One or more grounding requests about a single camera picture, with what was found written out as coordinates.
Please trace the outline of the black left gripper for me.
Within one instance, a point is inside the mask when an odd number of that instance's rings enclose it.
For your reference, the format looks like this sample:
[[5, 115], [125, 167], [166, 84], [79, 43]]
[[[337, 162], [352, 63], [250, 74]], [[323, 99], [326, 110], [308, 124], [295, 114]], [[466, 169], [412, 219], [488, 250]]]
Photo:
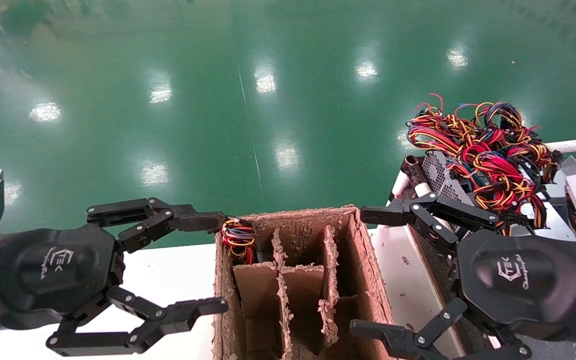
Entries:
[[[124, 269], [114, 237], [95, 224], [0, 235], [0, 298], [15, 313], [66, 315], [46, 340], [62, 357], [142, 354], [167, 335], [190, 332], [200, 317], [229, 310], [223, 297], [159, 306], [118, 286]], [[77, 331], [110, 305], [142, 324], [130, 332]]]

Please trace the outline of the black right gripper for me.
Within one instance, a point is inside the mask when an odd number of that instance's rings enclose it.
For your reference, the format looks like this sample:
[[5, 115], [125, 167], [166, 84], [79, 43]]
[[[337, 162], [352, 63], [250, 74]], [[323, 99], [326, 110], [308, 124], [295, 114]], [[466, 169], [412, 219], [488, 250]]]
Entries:
[[[410, 225], [439, 253], [457, 250], [462, 295], [491, 327], [507, 326], [540, 340], [569, 332], [569, 317], [576, 309], [576, 244], [537, 235], [512, 237], [492, 232], [510, 224], [526, 226], [526, 215], [489, 212], [428, 193], [414, 199], [393, 199], [386, 207], [363, 206], [360, 219], [365, 224], [388, 227]], [[464, 239], [468, 231], [474, 234]], [[361, 319], [350, 321], [350, 333], [382, 342], [393, 358], [445, 360], [434, 343], [467, 311], [465, 301], [454, 299], [418, 333], [404, 326]], [[503, 330], [498, 334], [500, 347], [462, 358], [531, 358], [530, 347], [512, 333]]]

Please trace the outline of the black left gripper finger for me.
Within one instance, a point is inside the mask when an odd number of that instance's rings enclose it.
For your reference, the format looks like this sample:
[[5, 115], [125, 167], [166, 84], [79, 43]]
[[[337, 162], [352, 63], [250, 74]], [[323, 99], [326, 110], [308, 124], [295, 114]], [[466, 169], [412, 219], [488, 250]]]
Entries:
[[86, 212], [87, 223], [101, 228], [130, 224], [118, 234], [118, 246], [127, 253], [146, 248], [174, 231], [215, 233], [226, 222], [220, 211], [198, 212], [190, 204], [170, 205], [158, 198], [93, 205]]

